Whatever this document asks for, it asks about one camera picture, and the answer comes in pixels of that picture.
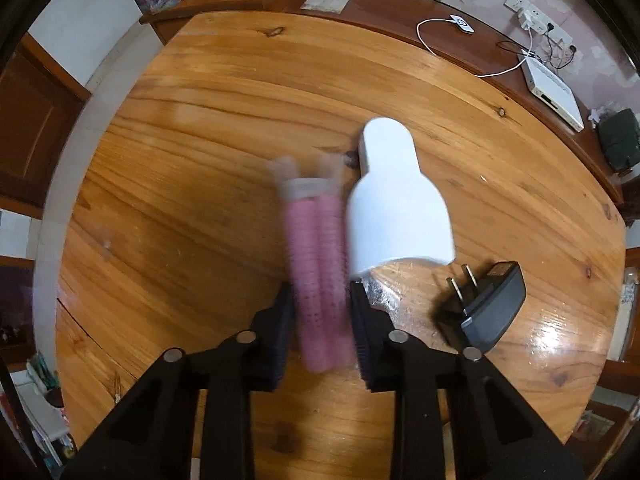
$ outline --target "metal screw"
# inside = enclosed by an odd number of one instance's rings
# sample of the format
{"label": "metal screw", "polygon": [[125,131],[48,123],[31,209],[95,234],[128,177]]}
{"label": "metal screw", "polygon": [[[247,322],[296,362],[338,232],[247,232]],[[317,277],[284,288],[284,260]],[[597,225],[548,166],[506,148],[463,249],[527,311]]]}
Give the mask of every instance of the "metal screw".
{"label": "metal screw", "polygon": [[482,352],[479,351],[475,346],[468,346],[462,351],[462,355],[469,359],[470,361],[479,361],[482,359]]}
{"label": "metal screw", "polygon": [[404,330],[392,330],[389,332],[389,339],[394,343],[406,343],[409,341],[409,335]]}
{"label": "metal screw", "polygon": [[236,341],[240,344],[248,345],[249,343],[253,343],[258,336],[255,332],[251,330],[244,330],[236,336]]}
{"label": "metal screw", "polygon": [[182,359],[183,355],[184,353],[179,348],[169,348],[164,353],[163,357],[164,357],[164,360],[167,361],[168,363],[175,363],[176,361],[179,361],[180,359]]}

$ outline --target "wooden door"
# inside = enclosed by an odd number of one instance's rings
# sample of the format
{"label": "wooden door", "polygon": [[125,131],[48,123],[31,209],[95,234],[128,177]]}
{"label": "wooden door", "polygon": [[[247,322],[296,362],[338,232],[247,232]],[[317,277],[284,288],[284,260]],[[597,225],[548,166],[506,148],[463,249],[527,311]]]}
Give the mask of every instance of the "wooden door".
{"label": "wooden door", "polygon": [[640,366],[640,308],[636,298],[635,315],[631,318],[623,361]]}
{"label": "wooden door", "polygon": [[71,90],[80,85],[60,74],[66,72],[33,38],[20,44],[0,74],[0,195],[40,208],[90,95]]}

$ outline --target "pink floral wallpaper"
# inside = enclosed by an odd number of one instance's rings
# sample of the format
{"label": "pink floral wallpaper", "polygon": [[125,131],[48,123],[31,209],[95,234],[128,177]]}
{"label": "pink floral wallpaper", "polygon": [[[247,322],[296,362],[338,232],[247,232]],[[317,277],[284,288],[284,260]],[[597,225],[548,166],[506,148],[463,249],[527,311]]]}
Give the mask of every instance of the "pink floral wallpaper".
{"label": "pink floral wallpaper", "polygon": [[[440,0],[500,30],[528,46],[529,35],[520,28],[516,14],[505,0]],[[529,0],[574,38],[574,60],[558,75],[589,108],[632,108],[640,114],[640,78],[618,40],[584,0]],[[545,38],[534,35],[542,59],[550,49]],[[552,62],[559,66],[570,52],[559,48]]]}

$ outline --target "white wall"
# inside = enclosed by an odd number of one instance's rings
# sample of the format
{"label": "white wall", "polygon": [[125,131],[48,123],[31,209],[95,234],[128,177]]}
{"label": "white wall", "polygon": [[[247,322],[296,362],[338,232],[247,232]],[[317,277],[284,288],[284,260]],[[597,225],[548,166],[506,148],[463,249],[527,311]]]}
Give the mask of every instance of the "white wall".
{"label": "white wall", "polygon": [[138,20],[133,0],[52,0],[31,35],[82,85]]}
{"label": "white wall", "polygon": [[640,247],[640,221],[635,221],[626,228],[626,248]]}
{"label": "white wall", "polygon": [[33,220],[35,226],[39,226],[40,221],[4,209],[0,209],[0,213],[0,255],[33,259],[31,221]]}

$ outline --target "wood knot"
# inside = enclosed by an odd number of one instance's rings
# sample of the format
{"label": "wood knot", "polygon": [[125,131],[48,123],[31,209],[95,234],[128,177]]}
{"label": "wood knot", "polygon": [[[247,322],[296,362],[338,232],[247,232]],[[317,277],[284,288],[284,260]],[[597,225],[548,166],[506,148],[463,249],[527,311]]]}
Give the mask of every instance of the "wood knot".
{"label": "wood knot", "polygon": [[344,165],[351,170],[358,170],[360,168],[360,154],[356,150],[345,152]]}
{"label": "wood knot", "polygon": [[560,388],[564,386],[564,384],[567,382],[568,379],[569,379],[569,374],[567,372],[553,372],[551,374],[551,380],[554,382],[556,386]]}
{"label": "wood knot", "polygon": [[283,32],[284,32],[284,27],[276,27],[276,28],[271,28],[270,30],[265,30],[264,35],[267,38],[274,38],[275,36],[279,36]]}

